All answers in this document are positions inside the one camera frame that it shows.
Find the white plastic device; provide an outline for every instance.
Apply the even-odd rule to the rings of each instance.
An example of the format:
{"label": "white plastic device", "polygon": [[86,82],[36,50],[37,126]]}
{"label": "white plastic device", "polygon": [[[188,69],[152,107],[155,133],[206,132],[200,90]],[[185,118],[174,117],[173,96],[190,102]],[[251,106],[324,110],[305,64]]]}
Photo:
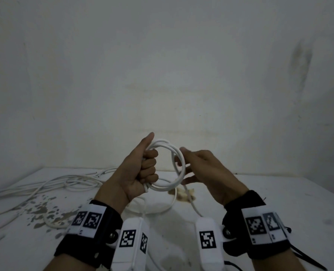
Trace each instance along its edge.
{"label": "white plastic device", "polygon": [[212,218],[200,217],[195,223],[201,268],[204,271],[225,269],[221,228]]}
{"label": "white plastic device", "polygon": [[114,253],[112,271],[145,271],[149,226],[143,218],[124,221]]}

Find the white table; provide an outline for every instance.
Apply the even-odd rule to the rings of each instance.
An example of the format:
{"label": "white table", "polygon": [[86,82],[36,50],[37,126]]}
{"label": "white table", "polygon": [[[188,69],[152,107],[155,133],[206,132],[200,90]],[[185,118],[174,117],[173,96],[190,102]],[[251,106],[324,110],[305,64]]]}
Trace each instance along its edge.
{"label": "white table", "polygon": [[[65,174],[85,174],[96,169],[43,168],[18,184],[48,180]],[[161,177],[175,178],[174,172],[158,172]],[[272,205],[286,226],[292,228],[291,242],[301,251],[334,270],[334,194],[305,178],[266,177],[237,175],[239,180],[255,190],[265,202]],[[214,218],[219,224],[225,214],[207,189],[198,183],[195,189],[196,207],[201,214]],[[78,210],[81,204],[92,198],[96,189],[86,192],[55,190],[38,195],[23,207],[24,213],[0,230],[6,237],[0,241],[0,270],[42,270],[52,259],[54,250],[62,239],[63,229],[50,229],[43,225],[41,212],[47,208],[54,217],[67,217]],[[172,196],[150,191],[146,195],[147,210],[168,204]],[[0,210],[22,200],[21,197],[0,200]],[[0,216],[7,219],[12,212]],[[133,216],[125,211],[123,219]],[[176,202],[163,214],[147,216],[151,226],[149,249],[152,255],[167,270],[199,270],[197,240],[194,222],[197,214],[187,202]],[[253,270],[247,255],[237,258],[225,254],[225,259],[236,263],[244,271]],[[307,270],[319,270],[303,262]],[[148,270],[157,270],[147,260]]]}

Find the black wrist strap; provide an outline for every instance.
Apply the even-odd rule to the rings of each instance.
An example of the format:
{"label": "black wrist strap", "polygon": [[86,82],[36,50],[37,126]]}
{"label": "black wrist strap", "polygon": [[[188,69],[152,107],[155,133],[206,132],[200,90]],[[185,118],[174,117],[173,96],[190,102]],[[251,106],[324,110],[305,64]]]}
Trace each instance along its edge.
{"label": "black wrist strap", "polygon": [[[118,234],[116,231],[122,228],[123,220],[117,211],[102,202],[92,200],[90,204],[106,207],[101,220],[97,224],[97,231],[94,237],[67,234],[56,248],[54,256],[68,254],[94,268],[98,268],[102,264],[109,269],[115,251],[115,249],[110,247],[110,244],[117,241]],[[88,221],[88,217],[89,215],[87,215],[83,220],[83,224],[81,224],[82,230],[84,225],[84,230],[88,230],[91,228],[91,224],[93,224],[91,221]]]}
{"label": "black wrist strap", "polygon": [[[243,196],[229,202],[225,205],[227,213],[223,218],[222,224],[225,226],[224,230],[228,230],[230,235],[236,238],[233,241],[225,242],[223,248],[226,253],[232,256],[239,256],[247,252],[251,259],[266,259],[270,256],[276,255],[290,248],[290,243],[286,237],[281,241],[272,240],[272,243],[258,244],[253,237],[254,235],[263,234],[274,237],[273,231],[269,227],[264,226],[263,216],[257,215],[256,217],[245,218],[242,209],[251,209],[266,205],[261,197],[255,191],[248,191]],[[275,219],[274,213],[269,213],[271,219]],[[276,228],[281,230],[283,225],[276,225]]]}

